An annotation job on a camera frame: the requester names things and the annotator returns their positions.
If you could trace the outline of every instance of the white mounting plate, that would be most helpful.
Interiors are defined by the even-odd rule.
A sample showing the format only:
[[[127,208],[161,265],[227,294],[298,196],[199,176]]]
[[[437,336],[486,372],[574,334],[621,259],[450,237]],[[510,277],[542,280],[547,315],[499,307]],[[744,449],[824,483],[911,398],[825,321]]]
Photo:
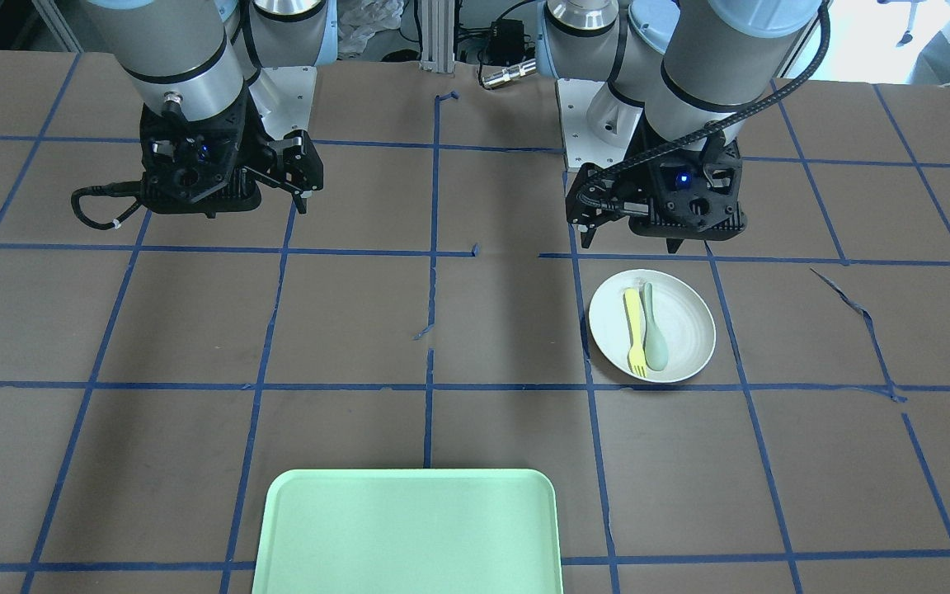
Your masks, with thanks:
[[[278,113],[263,114],[267,116],[263,118],[266,133],[272,138],[283,139],[293,130],[309,130],[313,91],[317,87],[317,68],[312,65],[267,68],[263,75],[269,75],[283,97],[282,108],[278,109]]]
[[[577,172],[581,165],[588,162],[606,168],[625,158],[625,148],[611,146],[596,138],[586,118],[592,97],[603,86],[603,82],[577,78],[561,78],[555,82],[562,145],[566,150],[567,169],[570,172]]]

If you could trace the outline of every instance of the light green spoon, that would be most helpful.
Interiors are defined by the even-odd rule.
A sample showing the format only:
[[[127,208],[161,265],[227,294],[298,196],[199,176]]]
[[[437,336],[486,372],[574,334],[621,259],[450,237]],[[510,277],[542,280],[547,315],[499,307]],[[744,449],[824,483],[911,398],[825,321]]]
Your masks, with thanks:
[[[644,320],[647,323],[647,332],[644,333],[644,354],[647,356],[647,367],[652,371],[662,371],[670,364],[670,347],[666,345],[665,336],[655,323],[655,312],[651,307],[651,283],[644,283]]]

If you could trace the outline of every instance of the plastic bag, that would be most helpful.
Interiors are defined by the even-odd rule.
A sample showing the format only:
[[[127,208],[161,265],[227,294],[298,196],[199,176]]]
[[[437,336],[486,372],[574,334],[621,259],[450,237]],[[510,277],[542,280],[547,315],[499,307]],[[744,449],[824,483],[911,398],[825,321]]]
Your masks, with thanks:
[[[340,57],[365,51],[369,39],[402,24],[403,0],[339,0]]]

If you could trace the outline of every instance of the light green plastic tray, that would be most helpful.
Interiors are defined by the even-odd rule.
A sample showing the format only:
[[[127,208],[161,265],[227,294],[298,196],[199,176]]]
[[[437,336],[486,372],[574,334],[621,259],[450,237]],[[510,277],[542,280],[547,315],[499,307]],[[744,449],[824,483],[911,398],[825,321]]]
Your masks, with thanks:
[[[253,594],[562,594],[536,470],[290,470],[270,486]]]

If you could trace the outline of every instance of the white plate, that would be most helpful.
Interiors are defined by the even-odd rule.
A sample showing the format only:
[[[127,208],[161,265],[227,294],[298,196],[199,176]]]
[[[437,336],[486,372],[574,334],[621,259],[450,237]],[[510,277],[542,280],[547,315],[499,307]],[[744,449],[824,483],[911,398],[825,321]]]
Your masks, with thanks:
[[[655,321],[670,348],[670,362],[662,371],[647,370],[647,377],[629,369],[629,324],[622,293],[643,290],[650,282]],[[605,280],[589,305],[589,330],[608,360],[637,380],[671,384],[686,380],[706,367],[717,346],[717,327],[702,297],[679,278],[659,271],[624,271]]]

